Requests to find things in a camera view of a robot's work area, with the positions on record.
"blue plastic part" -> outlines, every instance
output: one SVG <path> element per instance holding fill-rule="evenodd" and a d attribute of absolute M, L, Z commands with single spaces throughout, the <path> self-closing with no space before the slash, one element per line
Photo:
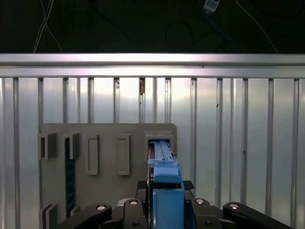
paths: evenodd
<path fill-rule="evenodd" d="M 184 184 L 180 166 L 173 156 L 170 145 L 163 140 L 154 141 L 154 159 L 148 164 L 153 167 L 155 183 L 180 184 L 181 188 L 153 189 L 152 215 L 154 229 L 184 228 Z"/>
<path fill-rule="evenodd" d="M 173 157 L 169 144 L 164 141 L 154 141 L 154 159 L 148 164 L 153 167 L 153 181 L 156 183 L 179 184 L 178 162 Z"/>
<path fill-rule="evenodd" d="M 152 195 L 153 228 L 184 228 L 184 190 L 154 189 Z"/>
<path fill-rule="evenodd" d="M 153 181 L 155 183 L 179 184 L 178 167 L 156 165 L 153 168 Z"/>

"gray bracket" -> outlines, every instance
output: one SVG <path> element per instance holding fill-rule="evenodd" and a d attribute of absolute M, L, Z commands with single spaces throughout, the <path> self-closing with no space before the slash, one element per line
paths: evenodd
<path fill-rule="evenodd" d="M 116 207 L 119 200 L 134 197 L 138 181 L 147 179 L 148 142 L 153 139 L 169 140 L 177 153 L 177 129 L 170 123 L 44 124 L 39 135 L 40 229 L 91 204 Z M 70 172 L 75 178 L 67 181 Z M 67 194 L 68 185 L 75 190 Z M 66 201 L 69 195 L 72 200 Z"/>
<path fill-rule="evenodd" d="M 51 157 L 55 157 L 56 147 L 57 147 L 56 133 L 38 135 L 39 159 L 42 158 L 49 159 Z"/>

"rectangular slot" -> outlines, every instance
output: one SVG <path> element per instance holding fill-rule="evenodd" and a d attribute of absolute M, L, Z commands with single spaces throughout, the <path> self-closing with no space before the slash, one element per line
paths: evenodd
<path fill-rule="evenodd" d="M 42 137 L 41 139 L 40 139 L 40 141 L 41 141 L 41 158 L 44 158 L 45 157 L 45 138 L 44 137 Z"/>
<path fill-rule="evenodd" d="M 41 158 L 56 157 L 57 150 L 57 134 L 40 134 L 38 135 L 38 149 Z"/>
<path fill-rule="evenodd" d="M 65 173 L 66 173 L 66 217 L 71 216 L 71 211 L 76 205 L 75 195 L 75 160 L 71 159 L 71 138 L 65 138 Z"/>
<path fill-rule="evenodd" d="M 46 210 L 46 229 L 53 229 L 57 226 L 57 205 L 50 206 Z"/>
<path fill-rule="evenodd" d="M 120 176 L 129 175 L 129 135 L 119 135 L 117 138 L 116 156 L 117 156 L 117 173 Z"/>
<path fill-rule="evenodd" d="M 69 139 L 69 159 L 77 159 L 80 155 L 80 133 L 62 135 L 64 141 Z"/>
<path fill-rule="evenodd" d="M 44 209 L 42 209 L 42 210 L 40 211 L 40 215 L 41 215 L 41 224 L 42 224 L 42 226 L 40 226 L 40 228 L 42 228 L 42 229 L 46 229 L 46 227 L 47 227 L 47 222 L 46 222 L 46 210 L 48 210 L 51 206 L 52 206 L 52 204 L 49 204 L 47 207 L 45 207 Z"/>
<path fill-rule="evenodd" d="M 99 171 L 99 136 L 92 135 L 88 137 L 86 150 L 86 172 L 88 175 L 97 175 Z"/>

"metal bolt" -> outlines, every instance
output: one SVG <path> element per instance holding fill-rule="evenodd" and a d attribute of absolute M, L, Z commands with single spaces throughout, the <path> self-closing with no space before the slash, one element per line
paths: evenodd
<path fill-rule="evenodd" d="M 102 210 L 104 210 L 105 208 L 106 208 L 105 206 L 99 205 L 99 206 L 97 206 L 96 209 L 98 209 L 99 211 L 102 211 Z"/>
<path fill-rule="evenodd" d="M 230 207 L 230 208 L 233 208 L 234 210 L 238 209 L 238 205 L 236 205 L 236 204 L 230 204 L 229 207 Z"/>
<path fill-rule="evenodd" d="M 129 203 L 130 203 L 131 205 L 136 205 L 138 202 L 137 202 L 136 200 L 131 200 Z"/>
<path fill-rule="evenodd" d="M 203 200 L 203 199 L 197 199 L 197 200 L 196 200 L 196 203 L 197 203 L 197 204 L 203 204 L 203 203 L 204 203 L 204 200 Z"/>

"black cable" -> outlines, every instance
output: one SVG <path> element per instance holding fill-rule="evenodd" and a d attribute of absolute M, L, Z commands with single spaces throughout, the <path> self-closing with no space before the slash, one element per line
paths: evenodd
<path fill-rule="evenodd" d="M 168 31 L 170 30 L 170 28 L 174 25 L 182 25 L 184 26 L 187 31 L 189 32 L 190 36 L 191 36 L 191 43 L 188 45 L 187 48 L 177 48 L 177 47 L 173 47 L 169 42 L 168 42 Z M 195 41 L 195 38 L 194 38 L 194 33 L 193 33 L 193 30 L 191 29 L 191 27 L 185 23 L 184 21 L 174 21 L 174 22 L 171 22 L 165 29 L 165 34 L 164 34 L 164 39 L 165 39 L 165 42 L 166 42 L 166 45 L 174 52 L 190 52 L 192 51 L 193 49 L 193 46 L 194 46 L 194 41 Z"/>
<path fill-rule="evenodd" d="M 130 41 L 130 43 L 135 44 L 134 41 L 130 38 L 130 36 L 119 25 L 106 18 L 104 15 L 102 15 L 99 12 L 97 8 L 95 8 L 95 6 L 93 5 L 93 3 L 95 2 L 94 0 L 89 0 L 88 2 L 91 8 L 99 15 L 100 18 L 102 18 L 104 21 L 108 22 L 109 24 L 117 28 L 119 31 L 121 31 L 124 34 L 124 36 Z"/>
<path fill-rule="evenodd" d="M 268 13 L 265 12 L 256 2 L 255 0 L 250 0 L 251 3 L 265 16 L 268 17 L 273 17 L 273 18 L 282 18 L 282 19 L 295 19 L 298 18 L 303 11 L 305 10 L 305 4 L 301 7 L 301 9 L 299 10 L 299 12 L 296 15 L 279 15 L 279 14 L 272 14 L 272 13 Z"/>
<path fill-rule="evenodd" d="M 209 35 L 212 35 L 212 34 L 216 34 L 217 32 L 216 31 L 209 31 L 209 32 L 205 32 L 205 33 L 203 33 L 198 39 L 196 39 L 195 41 L 194 41 L 194 45 L 193 46 L 195 46 L 200 40 L 202 40 L 203 38 L 206 38 L 207 36 L 209 36 Z"/>

